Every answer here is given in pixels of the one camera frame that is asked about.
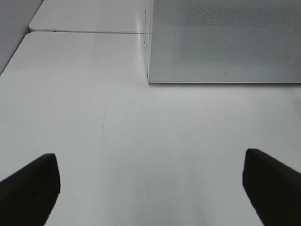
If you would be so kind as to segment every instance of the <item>white surface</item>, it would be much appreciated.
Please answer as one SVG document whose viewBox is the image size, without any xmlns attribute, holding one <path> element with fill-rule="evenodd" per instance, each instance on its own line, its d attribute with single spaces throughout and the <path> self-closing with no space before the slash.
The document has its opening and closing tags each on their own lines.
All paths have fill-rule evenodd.
<svg viewBox="0 0 301 226">
<path fill-rule="evenodd" d="M 42 0 L 0 0 L 0 74 L 29 32 L 28 24 Z"/>
<path fill-rule="evenodd" d="M 142 33 L 145 0 L 44 0 L 31 31 Z"/>
<path fill-rule="evenodd" d="M 245 150 L 301 171 L 301 89 L 149 86 L 140 38 L 27 35 L 0 77 L 0 178 L 57 155 L 47 226 L 262 226 Z"/>
</svg>

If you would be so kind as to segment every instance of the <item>scratch on table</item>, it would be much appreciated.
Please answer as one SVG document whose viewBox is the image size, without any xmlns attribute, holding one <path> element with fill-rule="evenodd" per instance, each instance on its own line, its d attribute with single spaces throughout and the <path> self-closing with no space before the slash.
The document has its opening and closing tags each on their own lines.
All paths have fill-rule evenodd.
<svg viewBox="0 0 301 226">
<path fill-rule="evenodd" d="M 102 164 L 102 161 L 103 161 L 103 157 L 104 157 L 104 153 L 105 153 L 105 148 L 106 148 L 106 146 L 107 146 L 107 141 L 108 141 L 108 135 L 109 135 L 109 133 L 107 133 L 107 136 L 106 136 L 106 139 L 105 139 L 105 145 L 104 145 L 104 147 L 102 148 L 102 156 L 101 156 L 101 158 L 100 158 L 98 167 L 100 167 L 100 165 Z"/>
<path fill-rule="evenodd" d="M 105 115 L 107 112 L 107 108 L 104 108 L 104 113 L 103 113 L 103 138 L 104 138 L 104 126 L 105 126 Z"/>
</svg>

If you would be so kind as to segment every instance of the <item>white table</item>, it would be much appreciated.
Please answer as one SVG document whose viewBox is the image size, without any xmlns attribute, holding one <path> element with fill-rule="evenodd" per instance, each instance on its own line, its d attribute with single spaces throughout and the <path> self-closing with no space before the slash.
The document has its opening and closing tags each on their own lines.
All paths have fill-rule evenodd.
<svg viewBox="0 0 301 226">
<path fill-rule="evenodd" d="M 31 31 L 142 33 L 145 0 L 44 0 Z"/>
<path fill-rule="evenodd" d="M 34 32 L 0 77 L 0 178 L 57 155 L 47 226 L 262 226 L 245 150 L 301 171 L 301 89 L 157 85 L 142 35 Z"/>
</svg>

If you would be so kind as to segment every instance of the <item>perforated panel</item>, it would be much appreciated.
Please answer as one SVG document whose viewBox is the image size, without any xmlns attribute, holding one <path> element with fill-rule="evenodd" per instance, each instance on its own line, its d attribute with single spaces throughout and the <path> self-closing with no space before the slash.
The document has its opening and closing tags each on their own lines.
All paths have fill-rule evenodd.
<svg viewBox="0 0 301 226">
<path fill-rule="evenodd" d="M 296 82 L 301 1 L 155 0 L 152 82 Z"/>
</svg>

